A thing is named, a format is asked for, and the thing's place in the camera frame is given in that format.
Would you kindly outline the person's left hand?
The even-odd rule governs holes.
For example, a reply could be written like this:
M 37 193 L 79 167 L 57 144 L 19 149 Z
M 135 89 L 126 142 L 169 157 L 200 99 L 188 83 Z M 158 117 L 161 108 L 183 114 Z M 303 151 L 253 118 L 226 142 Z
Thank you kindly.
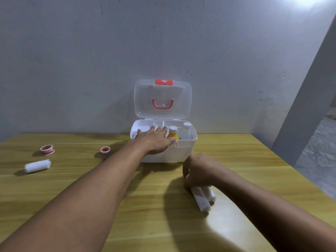
M 167 133 L 167 127 L 164 126 L 162 128 L 162 135 L 156 134 L 156 127 L 152 126 L 147 131 L 147 136 L 144 138 L 137 138 L 132 141 L 137 147 L 140 147 L 141 151 L 144 152 L 145 155 L 154 155 L 164 152 L 167 148 L 165 139 Z

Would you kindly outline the person's right hand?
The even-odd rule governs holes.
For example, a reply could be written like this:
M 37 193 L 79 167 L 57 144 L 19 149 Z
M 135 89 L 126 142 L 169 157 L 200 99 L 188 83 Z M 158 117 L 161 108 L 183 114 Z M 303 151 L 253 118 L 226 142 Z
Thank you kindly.
M 225 175 L 225 168 L 203 153 L 191 154 L 184 161 L 194 177 L 195 187 L 214 186 Z

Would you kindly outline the white gauze bandage roll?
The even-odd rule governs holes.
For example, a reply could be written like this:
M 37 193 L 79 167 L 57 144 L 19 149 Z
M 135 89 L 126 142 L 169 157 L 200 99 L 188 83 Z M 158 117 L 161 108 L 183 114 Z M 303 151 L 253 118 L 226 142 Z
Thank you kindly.
M 206 199 L 208 200 L 209 204 L 211 206 L 213 206 L 217 197 L 216 197 L 215 193 L 213 192 L 213 190 L 211 189 L 211 187 L 210 186 L 203 186 L 203 187 L 201 187 L 201 189 L 202 189 Z
M 26 164 L 23 170 L 26 174 L 30 174 L 30 173 L 50 169 L 50 168 L 51 168 L 51 160 L 46 159 L 43 161 L 37 161 L 37 162 Z
M 196 204 L 201 213 L 209 213 L 211 211 L 211 205 L 201 187 L 190 188 L 192 195 L 196 201 Z

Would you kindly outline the person's left forearm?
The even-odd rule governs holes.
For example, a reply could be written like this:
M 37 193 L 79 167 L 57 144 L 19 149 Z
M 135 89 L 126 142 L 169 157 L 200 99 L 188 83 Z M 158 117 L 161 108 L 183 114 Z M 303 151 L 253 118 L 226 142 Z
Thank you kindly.
M 132 141 L 73 182 L 0 244 L 0 252 L 101 252 L 141 160 Z

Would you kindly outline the person's right forearm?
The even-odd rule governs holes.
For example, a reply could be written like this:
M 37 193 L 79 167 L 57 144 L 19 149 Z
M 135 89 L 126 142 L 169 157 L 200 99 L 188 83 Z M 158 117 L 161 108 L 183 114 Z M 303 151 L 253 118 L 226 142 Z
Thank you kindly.
M 336 252 L 336 228 L 330 224 L 222 165 L 210 167 L 209 176 L 277 252 Z

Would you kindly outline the yellow bottle with white cap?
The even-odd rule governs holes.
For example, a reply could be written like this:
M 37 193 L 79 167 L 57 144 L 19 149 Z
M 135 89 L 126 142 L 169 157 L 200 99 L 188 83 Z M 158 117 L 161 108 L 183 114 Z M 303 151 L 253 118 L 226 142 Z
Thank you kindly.
M 166 138 L 174 138 L 175 141 L 177 141 L 179 139 L 177 132 L 178 132 L 178 128 L 176 126 L 170 126 L 169 133 L 166 136 Z

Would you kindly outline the white plastic bottle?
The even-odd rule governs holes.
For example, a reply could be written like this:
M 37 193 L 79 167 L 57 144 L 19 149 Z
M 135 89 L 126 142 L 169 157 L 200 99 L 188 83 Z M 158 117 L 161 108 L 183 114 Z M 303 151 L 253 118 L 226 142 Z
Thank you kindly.
M 183 132 L 181 135 L 181 139 L 192 139 L 192 134 L 191 134 L 191 123 L 190 122 L 184 122 L 183 123 Z

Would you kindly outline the white first aid box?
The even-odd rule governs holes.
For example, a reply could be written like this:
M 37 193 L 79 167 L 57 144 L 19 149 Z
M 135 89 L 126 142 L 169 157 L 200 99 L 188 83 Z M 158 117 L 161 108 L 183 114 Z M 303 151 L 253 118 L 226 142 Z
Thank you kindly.
M 134 108 L 137 117 L 130 131 L 135 139 L 137 129 L 148 131 L 150 127 L 178 128 L 179 139 L 164 152 L 147 155 L 142 163 L 181 163 L 192 153 L 198 138 L 195 128 L 191 127 L 192 139 L 181 139 L 183 123 L 190 114 L 192 101 L 191 85 L 176 80 L 139 80 L 134 88 Z

